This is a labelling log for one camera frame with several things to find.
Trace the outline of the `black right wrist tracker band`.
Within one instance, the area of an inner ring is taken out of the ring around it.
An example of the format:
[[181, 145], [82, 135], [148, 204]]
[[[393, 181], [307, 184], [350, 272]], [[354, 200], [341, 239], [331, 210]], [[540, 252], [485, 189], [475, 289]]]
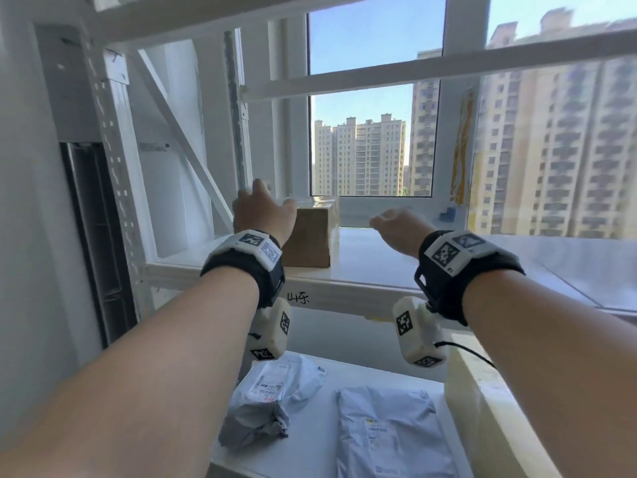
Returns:
[[513, 253], [468, 230], [437, 230], [418, 249], [414, 281], [424, 293], [427, 309], [468, 327], [462, 298], [478, 275], [498, 270], [525, 274]]

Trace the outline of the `white air conditioner unit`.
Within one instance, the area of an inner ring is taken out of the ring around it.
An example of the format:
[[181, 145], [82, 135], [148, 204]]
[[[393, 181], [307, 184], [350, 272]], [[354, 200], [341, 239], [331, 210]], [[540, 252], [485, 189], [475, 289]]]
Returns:
[[44, 80], [103, 348], [137, 324], [131, 281], [79, 31], [36, 24]]

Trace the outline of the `flat grey mail bag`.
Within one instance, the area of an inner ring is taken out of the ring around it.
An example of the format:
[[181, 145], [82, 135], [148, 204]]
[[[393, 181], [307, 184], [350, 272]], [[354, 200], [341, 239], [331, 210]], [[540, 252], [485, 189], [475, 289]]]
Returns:
[[459, 478], [424, 390], [348, 387], [336, 404], [338, 478]]

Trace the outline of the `apartment buildings outside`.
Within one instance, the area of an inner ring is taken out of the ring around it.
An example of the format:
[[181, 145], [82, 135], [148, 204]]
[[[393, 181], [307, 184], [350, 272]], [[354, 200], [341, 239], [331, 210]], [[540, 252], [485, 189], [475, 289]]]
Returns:
[[[365, 0], [307, 15], [310, 74], [442, 55], [446, 0]], [[487, 49], [637, 29], [637, 0], [491, 0]], [[438, 79], [310, 97], [312, 192], [430, 197]], [[468, 226], [637, 239], [637, 55], [484, 74]]]

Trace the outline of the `cream flat board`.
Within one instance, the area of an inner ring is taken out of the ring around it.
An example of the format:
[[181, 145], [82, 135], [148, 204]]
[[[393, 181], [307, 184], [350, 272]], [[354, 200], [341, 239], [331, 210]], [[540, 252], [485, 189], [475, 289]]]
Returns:
[[444, 396], [474, 478], [562, 478], [497, 370], [450, 347]]

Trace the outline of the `black wrist tracker band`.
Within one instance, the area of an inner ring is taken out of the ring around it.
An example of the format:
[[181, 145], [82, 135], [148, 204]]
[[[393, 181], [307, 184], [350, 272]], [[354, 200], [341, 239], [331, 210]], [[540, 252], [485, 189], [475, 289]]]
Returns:
[[414, 281], [424, 293], [427, 309], [468, 327], [462, 298], [478, 275], [498, 270], [525, 274], [513, 253], [468, 230], [437, 230], [418, 249]]
[[281, 245], [266, 232], [248, 229], [229, 236], [209, 254], [200, 276], [220, 267], [241, 270], [255, 280], [259, 309], [275, 305], [285, 284]]

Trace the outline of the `person's left forearm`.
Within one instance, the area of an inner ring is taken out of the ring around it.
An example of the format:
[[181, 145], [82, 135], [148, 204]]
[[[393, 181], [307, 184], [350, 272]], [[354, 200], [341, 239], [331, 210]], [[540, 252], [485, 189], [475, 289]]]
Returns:
[[230, 267], [65, 382], [0, 453], [0, 478], [204, 478], [259, 301]]

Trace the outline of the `yellow poster on glass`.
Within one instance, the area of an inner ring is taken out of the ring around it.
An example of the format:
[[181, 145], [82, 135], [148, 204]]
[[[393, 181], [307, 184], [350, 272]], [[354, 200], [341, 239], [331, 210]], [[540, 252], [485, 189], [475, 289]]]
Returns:
[[471, 129], [476, 114], [477, 96], [478, 88], [476, 85], [472, 85], [462, 93], [460, 100], [460, 119], [454, 144], [449, 194], [450, 202], [455, 203], [458, 207], [466, 206], [468, 201], [469, 164], [467, 157]]

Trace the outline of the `black left wrist tracker band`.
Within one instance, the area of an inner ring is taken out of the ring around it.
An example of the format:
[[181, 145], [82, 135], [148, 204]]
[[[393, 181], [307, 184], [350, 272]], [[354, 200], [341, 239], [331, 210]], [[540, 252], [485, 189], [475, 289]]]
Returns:
[[248, 229], [229, 236], [209, 254], [200, 276], [220, 267], [241, 270], [255, 280], [259, 309], [275, 305], [285, 284], [281, 245], [266, 232]]

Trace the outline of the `brown cardboard box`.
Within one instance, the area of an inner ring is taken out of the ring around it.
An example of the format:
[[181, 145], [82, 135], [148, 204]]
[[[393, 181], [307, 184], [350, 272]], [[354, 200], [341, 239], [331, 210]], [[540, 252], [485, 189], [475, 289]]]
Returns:
[[339, 197], [298, 198], [296, 204], [296, 222], [282, 248], [283, 267], [330, 268], [339, 242]]

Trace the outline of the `person's right hand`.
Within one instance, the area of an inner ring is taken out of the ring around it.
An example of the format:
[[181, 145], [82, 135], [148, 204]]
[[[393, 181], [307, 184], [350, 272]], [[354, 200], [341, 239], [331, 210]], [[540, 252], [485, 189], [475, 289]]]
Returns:
[[436, 228], [408, 208], [388, 209], [383, 213], [394, 213], [394, 224], [390, 232], [378, 233], [395, 251], [418, 259], [420, 246]]

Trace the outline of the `white window frame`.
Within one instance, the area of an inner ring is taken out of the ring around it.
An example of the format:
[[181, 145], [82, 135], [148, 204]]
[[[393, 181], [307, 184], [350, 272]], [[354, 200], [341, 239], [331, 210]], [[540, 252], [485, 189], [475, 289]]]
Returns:
[[[420, 199], [395, 197], [396, 205], [410, 206], [443, 227], [463, 227], [467, 222], [469, 203], [458, 207], [449, 199], [462, 93], [472, 85], [479, 91], [480, 77], [484, 74], [637, 55], [637, 29], [487, 49], [491, 0], [446, 2], [441, 56], [269, 80], [254, 87], [243, 85], [241, 100], [256, 103], [302, 98], [303, 102], [308, 102], [310, 96], [369, 92], [438, 79], [442, 83], [438, 108], [442, 140], [436, 141], [436, 150], [442, 151], [443, 160], [434, 164], [433, 192], [430, 197]], [[476, 130], [477, 103], [476, 99], [467, 157], [469, 165], [473, 163], [471, 144]], [[469, 190], [471, 175], [468, 174]]]

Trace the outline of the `crumpled grey mail bag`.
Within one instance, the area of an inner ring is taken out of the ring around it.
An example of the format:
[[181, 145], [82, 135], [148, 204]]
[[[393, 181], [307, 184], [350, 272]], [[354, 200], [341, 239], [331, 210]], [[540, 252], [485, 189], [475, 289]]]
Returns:
[[295, 353], [256, 363], [232, 393], [219, 444], [239, 450], [287, 438], [291, 417], [323, 388], [327, 374], [321, 365]]

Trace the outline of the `person's left hand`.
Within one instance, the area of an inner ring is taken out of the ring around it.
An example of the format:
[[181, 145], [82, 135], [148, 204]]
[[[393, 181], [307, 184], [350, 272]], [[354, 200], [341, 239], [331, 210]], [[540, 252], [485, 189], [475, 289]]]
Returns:
[[251, 192], [239, 190], [233, 201], [233, 230], [235, 233], [256, 230], [267, 233], [283, 247], [291, 237], [295, 222], [284, 222], [278, 214], [277, 202], [267, 185], [255, 179]]

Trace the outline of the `person's right forearm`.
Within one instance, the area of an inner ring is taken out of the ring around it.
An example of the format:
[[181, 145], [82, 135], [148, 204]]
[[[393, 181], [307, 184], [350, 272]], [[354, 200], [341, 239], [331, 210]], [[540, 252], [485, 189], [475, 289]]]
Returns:
[[636, 326], [510, 270], [462, 307], [563, 478], [637, 478]]

